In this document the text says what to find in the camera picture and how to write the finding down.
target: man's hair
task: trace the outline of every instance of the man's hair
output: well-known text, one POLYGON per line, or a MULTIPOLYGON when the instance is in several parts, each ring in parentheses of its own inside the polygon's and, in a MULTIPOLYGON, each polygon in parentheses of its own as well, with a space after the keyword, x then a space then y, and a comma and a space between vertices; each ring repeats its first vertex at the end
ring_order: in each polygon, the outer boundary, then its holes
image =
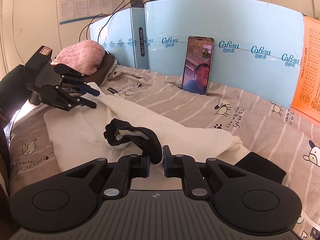
POLYGON ((197 72, 201 67, 210 68, 210 66, 207 63, 202 63, 202 64, 199 64, 198 66, 196 66, 194 71, 197 72))

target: size chart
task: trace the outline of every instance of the size chart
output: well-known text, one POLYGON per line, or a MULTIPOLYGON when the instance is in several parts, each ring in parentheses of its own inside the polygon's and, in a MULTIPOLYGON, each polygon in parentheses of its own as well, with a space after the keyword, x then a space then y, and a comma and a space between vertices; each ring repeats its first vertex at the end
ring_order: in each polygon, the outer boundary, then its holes
POLYGON ((317 73, 320 59, 320 30, 309 27, 309 45, 307 50, 307 62, 304 73, 304 81, 299 101, 311 105, 312 108, 320 111, 319 87, 316 87, 317 73))

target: man on phone screen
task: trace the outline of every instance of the man on phone screen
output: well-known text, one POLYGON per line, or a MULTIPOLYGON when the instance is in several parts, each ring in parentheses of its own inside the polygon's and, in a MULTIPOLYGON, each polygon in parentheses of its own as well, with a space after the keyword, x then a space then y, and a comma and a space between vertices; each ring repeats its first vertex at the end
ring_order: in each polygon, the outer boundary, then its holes
POLYGON ((200 95, 205 94, 210 66, 207 63, 202 63, 193 71, 193 80, 189 80, 187 84, 183 86, 183 90, 191 93, 197 93, 200 95))

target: crosshair logo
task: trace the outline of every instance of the crosshair logo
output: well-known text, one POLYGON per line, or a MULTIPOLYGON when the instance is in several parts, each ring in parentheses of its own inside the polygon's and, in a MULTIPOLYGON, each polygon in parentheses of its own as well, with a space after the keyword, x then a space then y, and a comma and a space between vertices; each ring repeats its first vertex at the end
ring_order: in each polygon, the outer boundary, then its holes
POLYGON ((152 194, 152 196, 153 196, 154 198, 159 198, 159 197, 160 197, 160 194, 159 194, 159 193, 154 193, 154 194, 152 194))

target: gray ribbed panel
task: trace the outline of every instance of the gray ribbed panel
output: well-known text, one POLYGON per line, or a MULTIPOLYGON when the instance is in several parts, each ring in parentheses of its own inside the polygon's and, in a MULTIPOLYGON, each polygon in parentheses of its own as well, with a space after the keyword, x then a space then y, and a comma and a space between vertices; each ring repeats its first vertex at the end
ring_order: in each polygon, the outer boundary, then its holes
POLYGON ((38 234, 20 229, 11 240, 298 240, 292 232, 249 236, 223 224, 209 204, 183 191, 134 191, 105 201, 87 223, 68 232, 38 234))

